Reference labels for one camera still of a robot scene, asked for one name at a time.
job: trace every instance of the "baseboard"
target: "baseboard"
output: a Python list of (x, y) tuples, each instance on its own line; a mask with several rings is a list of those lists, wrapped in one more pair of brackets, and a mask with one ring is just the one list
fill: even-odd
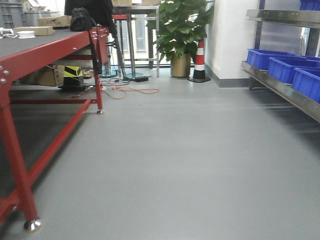
[(249, 84), (248, 78), (225, 78), (220, 79), (217, 75), (211, 70), (211, 68), (205, 64), (206, 74), (212, 78), (215, 84), (219, 88), (247, 88)]

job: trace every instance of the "yellow and black hazard sign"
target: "yellow and black hazard sign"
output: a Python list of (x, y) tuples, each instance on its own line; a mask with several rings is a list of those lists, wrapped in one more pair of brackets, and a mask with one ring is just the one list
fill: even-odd
[(79, 66), (64, 66), (65, 78), (77, 78), (82, 76), (81, 67)]

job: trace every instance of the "potted plant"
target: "potted plant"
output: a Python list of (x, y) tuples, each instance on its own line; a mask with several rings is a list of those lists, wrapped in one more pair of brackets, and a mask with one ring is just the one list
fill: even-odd
[[(171, 75), (187, 77), (191, 58), (195, 62), (197, 42), (207, 37), (205, 26), (210, 23), (213, 6), (206, 10), (206, 0), (166, 0), (159, 6), (160, 60), (171, 61)], [(155, 29), (155, 21), (148, 27)]]

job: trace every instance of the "black bag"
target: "black bag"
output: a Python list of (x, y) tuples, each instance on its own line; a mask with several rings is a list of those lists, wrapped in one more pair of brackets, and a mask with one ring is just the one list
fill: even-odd
[(81, 32), (89, 31), (93, 27), (93, 19), (84, 7), (74, 8), (71, 11), (70, 30)]
[(64, 15), (72, 15), (74, 8), (87, 9), (97, 24), (107, 26), (112, 36), (117, 36), (112, 0), (65, 0)]

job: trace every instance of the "cardboard box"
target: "cardboard box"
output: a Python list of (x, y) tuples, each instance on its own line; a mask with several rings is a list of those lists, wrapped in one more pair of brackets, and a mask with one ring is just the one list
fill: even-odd
[(160, 5), (161, 0), (142, 0), (142, 5)]
[(70, 26), (71, 16), (55, 16), (55, 17), (42, 17), (38, 18), (38, 26), (52, 26), (53, 28), (67, 28)]
[(114, 6), (131, 6), (132, 0), (112, 0)]
[(43, 86), (59, 86), (64, 82), (64, 65), (45, 66), (34, 71), (20, 79), (22, 84), (43, 85)]
[(52, 26), (21, 26), (13, 29), (14, 35), (19, 31), (34, 31), (35, 36), (49, 36), (54, 33)]

